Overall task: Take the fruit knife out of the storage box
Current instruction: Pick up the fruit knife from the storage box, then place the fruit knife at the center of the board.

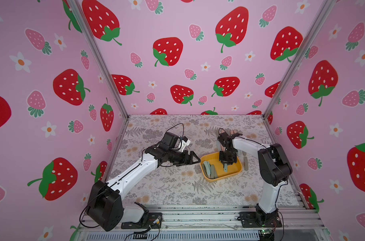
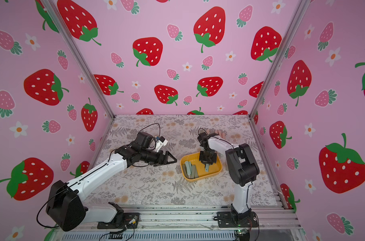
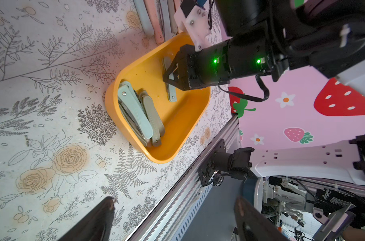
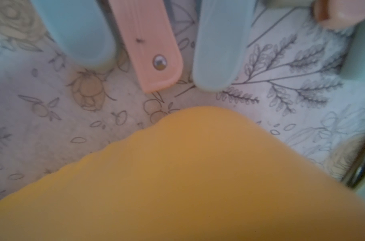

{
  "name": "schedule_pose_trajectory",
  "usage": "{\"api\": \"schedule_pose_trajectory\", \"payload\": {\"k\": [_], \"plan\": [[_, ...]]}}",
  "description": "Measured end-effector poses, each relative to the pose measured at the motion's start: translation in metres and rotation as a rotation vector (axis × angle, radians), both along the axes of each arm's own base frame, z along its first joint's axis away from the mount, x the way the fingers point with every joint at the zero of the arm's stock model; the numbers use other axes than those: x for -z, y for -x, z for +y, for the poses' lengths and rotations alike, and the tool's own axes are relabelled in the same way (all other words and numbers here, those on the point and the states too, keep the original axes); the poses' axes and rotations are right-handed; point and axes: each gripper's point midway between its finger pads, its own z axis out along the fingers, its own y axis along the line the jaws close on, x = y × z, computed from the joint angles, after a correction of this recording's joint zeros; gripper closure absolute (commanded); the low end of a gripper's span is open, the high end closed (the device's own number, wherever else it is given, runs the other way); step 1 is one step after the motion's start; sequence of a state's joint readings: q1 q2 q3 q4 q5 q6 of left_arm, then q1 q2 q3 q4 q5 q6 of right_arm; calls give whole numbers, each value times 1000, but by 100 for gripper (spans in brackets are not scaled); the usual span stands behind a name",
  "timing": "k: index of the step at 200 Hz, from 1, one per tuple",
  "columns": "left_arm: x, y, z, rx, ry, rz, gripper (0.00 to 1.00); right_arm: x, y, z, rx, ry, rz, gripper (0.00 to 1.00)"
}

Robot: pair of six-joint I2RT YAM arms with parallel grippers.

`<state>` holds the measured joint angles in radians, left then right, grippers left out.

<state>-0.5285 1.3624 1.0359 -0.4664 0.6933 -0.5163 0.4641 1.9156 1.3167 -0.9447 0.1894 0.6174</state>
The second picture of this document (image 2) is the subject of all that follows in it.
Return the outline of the pink folding fruit knife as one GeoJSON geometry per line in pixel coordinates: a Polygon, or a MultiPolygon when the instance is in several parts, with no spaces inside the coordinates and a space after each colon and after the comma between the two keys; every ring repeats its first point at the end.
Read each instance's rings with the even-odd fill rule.
{"type": "Polygon", "coordinates": [[[220,130],[217,131],[218,134],[222,137],[222,138],[225,138],[226,134],[220,130]]]}

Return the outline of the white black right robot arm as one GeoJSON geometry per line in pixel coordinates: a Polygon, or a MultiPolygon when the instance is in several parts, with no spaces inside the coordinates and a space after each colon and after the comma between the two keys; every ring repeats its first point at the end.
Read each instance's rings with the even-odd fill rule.
{"type": "Polygon", "coordinates": [[[203,150],[200,152],[199,161],[205,166],[205,171],[217,163],[218,154],[226,158],[228,171],[235,183],[234,201],[231,210],[235,215],[246,216],[251,212],[248,199],[252,194],[253,182],[260,169],[248,144],[232,144],[216,133],[199,133],[198,141],[203,150]]]}

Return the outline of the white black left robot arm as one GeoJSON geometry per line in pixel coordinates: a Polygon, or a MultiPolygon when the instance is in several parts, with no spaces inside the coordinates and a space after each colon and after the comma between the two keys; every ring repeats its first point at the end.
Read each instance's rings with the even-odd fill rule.
{"type": "Polygon", "coordinates": [[[106,161],[77,178],[54,183],[51,186],[46,213],[64,232],[85,223],[99,223],[108,229],[124,226],[124,211],[116,203],[86,207],[83,202],[105,181],[139,161],[157,167],[176,163],[177,159],[168,151],[122,146],[114,150],[106,161]]]}

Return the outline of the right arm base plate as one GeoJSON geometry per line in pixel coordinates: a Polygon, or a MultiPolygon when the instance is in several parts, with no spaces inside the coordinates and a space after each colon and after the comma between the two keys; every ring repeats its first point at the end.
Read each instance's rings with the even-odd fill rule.
{"type": "Polygon", "coordinates": [[[237,213],[235,211],[230,212],[217,212],[217,215],[213,218],[218,222],[220,228],[258,228],[259,222],[255,212],[248,211],[245,213],[237,213]]]}

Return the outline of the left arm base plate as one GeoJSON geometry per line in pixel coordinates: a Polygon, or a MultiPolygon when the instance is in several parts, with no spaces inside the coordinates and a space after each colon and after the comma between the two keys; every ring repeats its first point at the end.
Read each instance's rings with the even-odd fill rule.
{"type": "Polygon", "coordinates": [[[97,229],[124,229],[124,228],[134,228],[136,229],[138,226],[140,213],[132,212],[132,213],[118,213],[113,221],[109,223],[99,222],[97,225],[97,229]]]}

